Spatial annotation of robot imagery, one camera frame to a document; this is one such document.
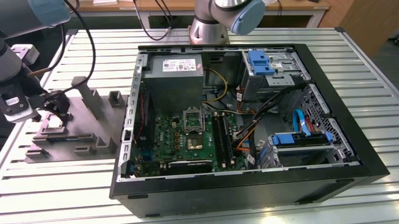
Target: motherboard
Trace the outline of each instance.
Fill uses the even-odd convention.
[[[196,131],[187,132],[188,126],[196,127]],[[232,147],[236,130],[233,114],[200,115],[196,118],[193,113],[157,116],[153,148],[141,150],[144,176],[189,173],[192,170],[187,169],[204,169],[203,172],[244,170],[244,155]]]

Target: floor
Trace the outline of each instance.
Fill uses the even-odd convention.
[[[140,28],[136,17],[129,16],[117,17],[117,19],[109,19],[108,17],[87,17],[85,21],[91,29]],[[189,25],[191,21],[192,18],[176,18],[175,27],[185,28]],[[151,23],[153,28],[167,27],[165,19],[161,16],[151,17]],[[67,30],[81,28],[83,27],[76,18],[72,18],[71,21],[65,24]],[[48,66],[57,47],[61,43],[61,36],[59,29],[53,28],[13,38],[11,40],[7,40],[7,42],[9,45],[13,45],[16,43],[31,43],[36,46],[40,52],[40,57],[37,63],[31,67],[31,69],[39,70]],[[387,41],[372,61],[381,72],[385,74],[396,88],[399,88],[399,46],[394,44],[392,40]],[[12,128],[13,124],[8,123],[4,116],[0,114],[0,150],[12,131]]]

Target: open computer tower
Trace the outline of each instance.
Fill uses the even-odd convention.
[[[390,174],[305,45],[139,50],[109,194],[137,217],[317,203]]]

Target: gray robot arm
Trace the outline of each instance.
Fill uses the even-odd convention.
[[[261,0],[196,0],[191,43],[227,43],[227,28],[236,35],[247,35],[260,23],[264,10]]]
[[[41,102],[35,102],[35,107],[32,99],[47,92],[39,79],[27,76],[31,70],[4,39],[52,28],[69,19],[64,0],[0,0],[0,110],[9,122],[40,118],[35,108]]]

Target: aluminum table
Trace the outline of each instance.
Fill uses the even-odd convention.
[[[151,30],[161,36],[163,29]],[[188,44],[187,29],[163,42],[141,30],[93,30],[97,65],[89,87],[128,94],[139,45]],[[332,28],[263,28],[248,36],[229,34],[231,43],[305,43],[371,141],[391,175],[352,188],[320,204],[236,210],[143,219],[108,198],[113,160],[24,163],[37,123],[16,124],[0,152],[0,223],[398,223],[399,222],[399,92],[345,33]],[[45,74],[47,90],[69,87],[87,76],[91,45],[79,30],[67,36],[61,64]],[[79,95],[71,91],[68,96]]]

